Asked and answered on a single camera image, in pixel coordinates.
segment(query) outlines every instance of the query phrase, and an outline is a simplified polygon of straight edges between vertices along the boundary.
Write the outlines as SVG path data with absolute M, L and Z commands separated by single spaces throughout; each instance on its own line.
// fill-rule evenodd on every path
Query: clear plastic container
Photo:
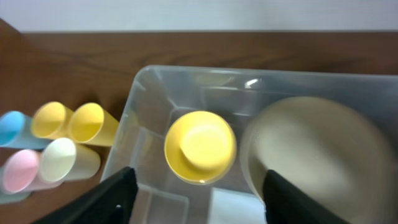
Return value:
M 373 121 L 397 149 L 398 77 L 149 66 L 134 80 L 102 180 L 125 166 L 135 168 L 140 192 L 134 224 L 208 223 L 213 188 L 251 193 L 239 158 L 214 184 L 185 183 L 165 160 L 168 128 L 185 113 L 212 111 L 227 120 L 239 144 L 255 115 L 291 96 L 320 96 L 349 106 Z

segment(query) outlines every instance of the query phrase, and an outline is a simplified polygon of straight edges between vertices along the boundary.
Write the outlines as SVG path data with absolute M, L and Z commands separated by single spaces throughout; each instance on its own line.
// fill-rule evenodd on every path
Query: blurry beige object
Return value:
M 262 112 L 245 130 L 241 165 L 262 200 L 273 169 L 347 222 L 383 223 L 392 198 L 391 149 L 358 112 L 334 101 L 292 97 Z

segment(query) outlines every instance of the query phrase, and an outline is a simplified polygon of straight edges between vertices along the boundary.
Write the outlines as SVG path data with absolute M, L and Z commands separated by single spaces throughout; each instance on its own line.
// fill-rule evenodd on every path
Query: wooden table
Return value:
M 132 81 L 146 65 L 398 74 L 398 33 L 19 34 L 0 20 L 0 113 L 33 115 L 48 101 L 75 110 L 95 101 L 120 118 Z M 0 223 L 30 223 L 100 180 L 68 182 L 0 205 Z M 0 150 L 0 164 L 15 152 Z

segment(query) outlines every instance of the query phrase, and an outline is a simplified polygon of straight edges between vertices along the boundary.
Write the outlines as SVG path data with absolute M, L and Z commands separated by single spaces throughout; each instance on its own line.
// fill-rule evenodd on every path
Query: cup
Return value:
M 39 139 L 30 132 L 32 119 L 19 111 L 10 111 L 0 118 L 0 147 L 43 149 L 50 140 Z
M 67 137 L 72 114 L 71 109 L 59 102 L 46 103 L 33 116 L 32 134 L 47 139 Z
M 58 187 L 61 181 L 48 183 L 41 180 L 39 171 L 40 153 L 23 149 L 14 153 L 4 166 L 2 189 L 7 194 L 30 192 Z
M 100 165 L 100 156 L 95 151 L 71 139 L 59 138 L 44 149 L 39 177 L 46 182 L 88 179 Z
M 2 174 L 3 174 L 3 168 L 0 167 L 0 185 L 2 186 Z M 13 203 L 13 202 L 20 202 L 27 198 L 31 192 L 20 192 L 16 194 L 7 194 L 5 193 L 5 190 L 1 189 L 0 190 L 0 205 L 7 204 L 7 203 Z
M 73 114 L 68 132 L 75 142 L 112 146 L 119 122 L 96 103 L 86 103 Z
M 231 168 L 236 139 L 229 124 L 207 111 L 188 113 L 174 122 L 165 138 L 168 165 L 190 184 L 210 184 Z

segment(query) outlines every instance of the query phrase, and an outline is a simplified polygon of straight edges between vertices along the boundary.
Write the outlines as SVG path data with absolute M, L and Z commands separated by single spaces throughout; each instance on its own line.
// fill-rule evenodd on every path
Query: yellow cup rim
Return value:
M 95 134 L 94 134 L 91 138 L 89 138 L 89 139 L 87 139 L 87 140 L 84 140 L 84 141 L 80 141 L 80 140 L 77 140 L 77 139 L 73 136 L 73 134 L 72 134 L 72 133 L 73 133 L 73 132 L 72 132 L 72 123 L 74 122 L 74 119 L 76 118 L 78 112 L 81 111 L 85 106 L 90 106 L 90 105 L 95 105 L 95 106 L 98 106 L 99 108 L 101 108 L 101 112 L 102 112 L 102 115 L 103 115 L 103 120 L 101 121 L 101 126 L 98 128 L 97 132 L 95 132 Z M 69 125 L 68 125 L 68 134 L 69 134 L 70 138 L 71 138 L 74 142 L 80 142 L 80 143 L 87 143 L 87 142 L 90 142 L 90 141 L 92 141 L 95 137 L 97 137 L 98 133 L 101 132 L 101 130 L 102 130 L 103 126 L 104 126 L 104 121 L 105 121 L 105 112 L 104 112 L 104 108 L 102 108 L 101 105 L 99 105 L 99 104 L 97 104 L 97 103 L 85 103 L 85 104 L 79 106 L 79 108 L 77 108 L 77 110 L 73 113 L 72 117 L 70 118 Z
M 63 119 L 62 119 L 62 121 L 60 122 L 60 124 L 58 125 L 58 127 L 57 127 L 54 131 L 52 131 L 50 134 L 47 134 L 47 135 L 40 135 L 40 134 L 37 134 L 37 130 L 36 130 L 37 125 L 38 125 L 38 124 L 37 124 L 37 117 L 39 116 L 40 112 L 43 112 L 43 109 L 44 109 L 44 108 L 46 108 L 46 107 L 48 107 L 48 106 L 50 106 L 50 105 L 52 105 L 52 104 L 57 104 L 57 105 L 62 106 L 62 110 L 63 110 L 63 112 L 64 112 L 64 114 L 63 114 Z M 51 101 L 51 102 L 48 102 L 48 103 L 42 105 L 42 106 L 35 112 L 35 115 L 33 115 L 32 126 L 30 127 L 30 131 L 32 132 L 32 134 L 33 134 L 34 136 L 36 136 L 36 137 L 38 137 L 38 138 L 51 138 L 51 136 L 53 136 L 54 134 L 56 134 L 57 132 L 59 132 L 59 131 L 62 129 L 62 126 L 65 125 L 66 118 L 67 118 L 67 107 L 66 107 L 64 104 L 62 104 L 61 102 L 58 102 L 58 101 Z
M 228 134 L 232 137 L 231 140 L 233 141 L 233 142 L 232 142 L 232 146 L 231 146 L 232 155 L 231 155 L 231 157 L 230 157 L 230 160 L 228 160 L 228 162 L 224 165 L 224 167 L 222 168 L 222 170 L 221 170 L 220 173 L 216 173 L 216 174 L 214 174 L 214 175 L 212 175 L 212 176 L 209 176 L 209 178 L 205 179 L 204 182 L 201 182 L 200 180 L 196 180 L 196 179 L 188 179 L 188 178 L 185 178 L 185 177 L 181 176 L 178 172 L 176 172 L 176 171 L 173 169 L 173 166 L 170 164 L 169 158 L 167 157 L 167 153 L 166 153 L 166 152 L 167 152 L 167 148 L 166 148 L 166 145 L 167 145 L 167 144 L 166 144 L 166 142 L 169 140 L 169 137 L 170 137 L 170 136 L 169 136 L 170 130 L 171 130 L 173 127 L 175 127 L 175 125 L 177 124 L 177 122 L 178 122 L 178 121 L 181 121 L 181 119 L 182 119 L 183 117 L 188 116 L 188 115 L 191 116 L 192 113 L 209 113 L 209 114 L 212 114 L 212 115 L 217 116 L 218 119 L 220 119 L 220 120 L 223 122 L 223 124 L 225 124 L 225 125 L 228 127 Z M 171 127 L 170 127 L 169 130 L 167 131 L 167 134 L 166 134 L 166 137 L 165 137 L 165 144 L 164 144 L 164 154 L 165 154 L 165 158 L 166 158 L 166 161 L 167 161 L 167 165 L 169 165 L 170 169 L 173 171 L 173 173 L 174 173 L 179 179 L 181 179 L 181 180 L 183 180 L 184 182 L 187 182 L 187 183 L 189 183 L 189 184 L 195 184 L 195 185 L 206 185 L 206 184 L 211 184 L 211 183 L 216 182 L 217 180 L 220 180 L 221 178 L 223 178 L 223 177 L 225 176 L 225 174 L 228 173 L 228 171 L 231 169 L 231 167 L 232 167 L 232 165 L 233 165 L 233 163 L 234 163 L 234 161 L 235 161 L 235 158 L 236 158 L 236 138 L 235 138 L 235 134 L 234 134 L 234 132 L 233 132 L 231 126 L 228 124 L 228 122 L 226 122 L 221 116 L 219 116 L 219 115 L 217 115 L 217 114 L 215 114 L 215 113 L 212 113 L 212 112 L 209 112 L 209 111 L 193 111 L 193 112 L 189 112 L 189 113 L 187 113 L 187 114 L 185 114 L 185 115 L 179 117 L 179 119 L 177 119 L 176 121 L 174 121 L 174 123 L 171 125 Z

